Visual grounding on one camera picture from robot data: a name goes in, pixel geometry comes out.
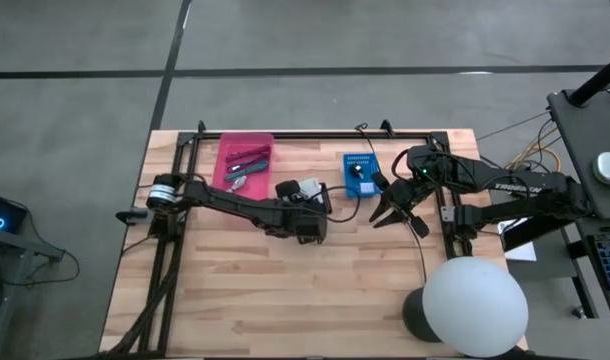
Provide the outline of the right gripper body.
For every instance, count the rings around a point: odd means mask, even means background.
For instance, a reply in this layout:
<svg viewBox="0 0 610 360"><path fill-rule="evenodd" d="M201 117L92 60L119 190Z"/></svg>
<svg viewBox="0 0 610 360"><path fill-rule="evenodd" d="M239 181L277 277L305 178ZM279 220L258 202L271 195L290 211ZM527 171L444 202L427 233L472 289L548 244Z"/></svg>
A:
<svg viewBox="0 0 610 360"><path fill-rule="evenodd" d="M412 213L412 209L429 196L429 188L421 186L416 180L397 179L390 183L380 172L373 174L373 181L381 191L380 198L386 197L390 200L392 212L405 213L408 219L404 223L410 225L421 238L426 237L429 234L429 227L420 217Z"/></svg>

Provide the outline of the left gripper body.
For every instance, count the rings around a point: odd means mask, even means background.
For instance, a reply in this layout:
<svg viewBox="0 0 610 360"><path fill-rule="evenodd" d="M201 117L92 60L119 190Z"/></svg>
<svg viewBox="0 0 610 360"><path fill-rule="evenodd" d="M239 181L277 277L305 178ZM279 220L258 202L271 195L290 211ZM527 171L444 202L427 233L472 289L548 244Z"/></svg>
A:
<svg viewBox="0 0 610 360"><path fill-rule="evenodd" d="M282 188L285 182L287 181L280 182L275 186L276 195L279 199L281 199L280 195L282 194ZM298 243L301 245L313 242L321 244L327 234L327 215L324 215L318 210L314 210L308 205L302 203L294 204L304 207L304 210L298 215L295 225L295 236Z"/></svg>

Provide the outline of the pink translucent plastic bin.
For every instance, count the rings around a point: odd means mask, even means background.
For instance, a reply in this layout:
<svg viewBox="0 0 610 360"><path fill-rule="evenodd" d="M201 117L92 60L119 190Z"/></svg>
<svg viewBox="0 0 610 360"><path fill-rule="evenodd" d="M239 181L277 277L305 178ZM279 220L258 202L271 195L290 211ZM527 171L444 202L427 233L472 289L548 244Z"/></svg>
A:
<svg viewBox="0 0 610 360"><path fill-rule="evenodd" d="M274 137L269 133L225 133L220 137L211 185L247 198L267 197Z"/></svg>

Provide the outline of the blue perforated plastic basket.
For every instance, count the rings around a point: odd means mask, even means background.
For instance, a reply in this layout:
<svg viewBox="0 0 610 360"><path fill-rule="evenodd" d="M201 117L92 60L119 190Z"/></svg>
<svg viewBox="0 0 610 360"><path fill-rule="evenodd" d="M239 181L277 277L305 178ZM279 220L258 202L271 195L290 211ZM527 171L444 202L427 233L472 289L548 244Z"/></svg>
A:
<svg viewBox="0 0 610 360"><path fill-rule="evenodd" d="M357 164L362 167L364 177L362 179L352 175L350 168ZM380 194L379 188L372 180L372 175L378 171L376 156L373 153L345 153L342 159L344 171L344 183L346 187L346 195L348 198L373 197ZM363 182L371 182L375 185L376 193L373 196L364 196L360 192L360 184Z"/></svg>

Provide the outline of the dark lamp base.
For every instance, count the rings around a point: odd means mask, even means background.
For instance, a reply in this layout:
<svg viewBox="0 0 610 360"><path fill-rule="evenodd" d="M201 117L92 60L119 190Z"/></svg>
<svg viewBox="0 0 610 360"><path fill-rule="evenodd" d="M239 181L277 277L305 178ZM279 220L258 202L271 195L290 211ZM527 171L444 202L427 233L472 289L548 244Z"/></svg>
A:
<svg viewBox="0 0 610 360"><path fill-rule="evenodd" d="M411 291L402 305L402 320L407 331L415 338L428 342L440 343L441 340L431 329L423 309L424 288L420 287Z"/></svg>

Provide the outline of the white globe lamp shade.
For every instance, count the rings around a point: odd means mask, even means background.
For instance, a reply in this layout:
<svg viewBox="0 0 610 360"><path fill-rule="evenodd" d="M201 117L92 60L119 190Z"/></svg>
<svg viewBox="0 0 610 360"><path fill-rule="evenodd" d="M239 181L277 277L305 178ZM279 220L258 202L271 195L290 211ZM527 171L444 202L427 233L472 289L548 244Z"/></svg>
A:
<svg viewBox="0 0 610 360"><path fill-rule="evenodd" d="M483 258L451 259L424 286L423 312L435 335L477 358L501 355L524 337L529 310L509 272Z"/></svg>

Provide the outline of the white paper sheet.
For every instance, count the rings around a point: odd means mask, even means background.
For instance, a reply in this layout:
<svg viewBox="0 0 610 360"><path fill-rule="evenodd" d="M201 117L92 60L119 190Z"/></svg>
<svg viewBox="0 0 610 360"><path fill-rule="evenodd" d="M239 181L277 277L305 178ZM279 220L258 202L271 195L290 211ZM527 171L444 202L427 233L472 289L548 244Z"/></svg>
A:
<svg viewBox="0 0 610 360"><path fill-rule="evenodd" d="M518 246L504 253L505 258L511 261L527 261L536 262L537 255L534 244L532 242Z"/></svg>

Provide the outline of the black side clamp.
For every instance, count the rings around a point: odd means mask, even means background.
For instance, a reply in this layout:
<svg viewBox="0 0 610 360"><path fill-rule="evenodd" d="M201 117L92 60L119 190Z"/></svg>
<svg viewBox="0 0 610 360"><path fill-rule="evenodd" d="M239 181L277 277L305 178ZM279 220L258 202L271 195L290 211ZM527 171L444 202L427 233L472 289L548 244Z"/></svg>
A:
<svg viewBox="0 0 610 360"><path fill-rule="evenodd" d="M147 223L150 219L150 212L144 208L130 208L129 210L119 211L115 217L127 226L140 223Z"/></svg>

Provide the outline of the black side desk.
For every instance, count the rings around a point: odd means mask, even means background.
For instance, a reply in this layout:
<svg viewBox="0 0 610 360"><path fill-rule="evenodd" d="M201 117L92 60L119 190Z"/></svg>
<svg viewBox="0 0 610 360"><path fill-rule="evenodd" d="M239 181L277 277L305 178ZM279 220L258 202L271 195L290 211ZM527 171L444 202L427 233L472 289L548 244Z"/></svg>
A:
<svg viewBox="0 0 610 360"><path fill-rule="evenodd" d="M570 104L563 92L549 94L547 101L595 213L610 219L610 185L600 181L593 170L597 157L610 152L610 95L600 92L583 107Z"/></svg>

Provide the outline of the black pole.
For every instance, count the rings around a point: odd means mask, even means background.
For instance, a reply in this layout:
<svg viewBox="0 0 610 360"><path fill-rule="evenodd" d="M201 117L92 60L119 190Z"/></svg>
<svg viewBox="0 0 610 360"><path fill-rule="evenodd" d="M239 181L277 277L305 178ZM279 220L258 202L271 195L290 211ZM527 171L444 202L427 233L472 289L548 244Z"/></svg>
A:
<svg viewBox="0 0 610 360"><path fill-rule="evenodd" d="M610 62L594 74L579 88L566 96L568 102L575 107L583 107L594 95L604 90L610 84Z"/></svg>

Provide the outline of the grey metal stand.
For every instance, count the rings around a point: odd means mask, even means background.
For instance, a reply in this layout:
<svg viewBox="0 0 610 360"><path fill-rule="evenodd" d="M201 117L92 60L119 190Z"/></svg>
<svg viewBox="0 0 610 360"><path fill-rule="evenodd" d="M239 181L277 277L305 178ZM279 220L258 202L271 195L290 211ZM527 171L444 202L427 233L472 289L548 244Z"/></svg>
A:
<svg viewBox="0 0 610 360"><path fill-rule="evenodd" d="M10 274L12 280L0 280L0 353L5 336L8 334L16 297L22 287L21 282L30 272L30 267L35 256L44 256L50 261L61 261L64 251L42 243L31 240L21 235L0 231L0 249L10 252L17 261L11 265Z"/></svg>

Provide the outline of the black computer blue light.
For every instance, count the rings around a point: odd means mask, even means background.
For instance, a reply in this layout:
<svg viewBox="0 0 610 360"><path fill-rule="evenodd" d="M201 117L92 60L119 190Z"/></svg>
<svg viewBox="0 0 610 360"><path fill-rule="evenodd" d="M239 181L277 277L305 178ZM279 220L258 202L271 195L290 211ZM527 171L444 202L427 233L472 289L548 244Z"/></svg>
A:
<svg viewBox="0 0 610 360"><path fill-rule="evenodd" d="M27 211L0 198L0 231L18 234Z"/></svg>

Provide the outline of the black aluminium table frame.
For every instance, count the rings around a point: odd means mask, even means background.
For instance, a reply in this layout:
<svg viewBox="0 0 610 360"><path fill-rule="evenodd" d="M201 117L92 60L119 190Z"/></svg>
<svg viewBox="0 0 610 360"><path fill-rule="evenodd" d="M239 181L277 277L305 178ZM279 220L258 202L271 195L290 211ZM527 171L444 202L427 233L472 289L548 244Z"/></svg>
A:
<svg viewBox="0 0 610 360"><path fill-rule="evenodd" d="M145 273L150 257L177 277L157 310L152 346L170 357L413 357L450 353L446 345L412 338L401 303L424 274L446 259L438 196L419 212L430 234L415 241L401 225L375 229L375 202L354 203L340 191L346 152L375 149L383 164L402 150L433 138L461 156L476 157L469 129L278 131L273 182L318 177L333 188L334 222L326 240L301 245L266 236L249 222L195 209L180 240L152 251L132 250L120 275Z"/></svg>

